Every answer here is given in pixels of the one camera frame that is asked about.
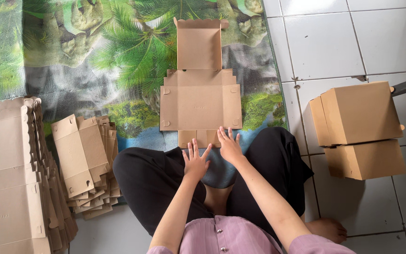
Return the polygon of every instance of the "stack of flat box blanks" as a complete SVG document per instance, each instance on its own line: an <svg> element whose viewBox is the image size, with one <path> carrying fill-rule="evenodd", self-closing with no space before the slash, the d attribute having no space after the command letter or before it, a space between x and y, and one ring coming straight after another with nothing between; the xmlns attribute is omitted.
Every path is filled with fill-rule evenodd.
<svg viewBox="0 0 406 254"><path fill-rule="evenodd" d="M0 253L64 251L78 231L45 143L41 100L0 102Z"/></svg>
<svg viewBox="0 0 406 254"><path fill-rule="evenodd" d="M112 172L118 154L117 132L108 116L71 115L51 124L67 191L68 206L90 219L108 211L121 196Z"/></svg>

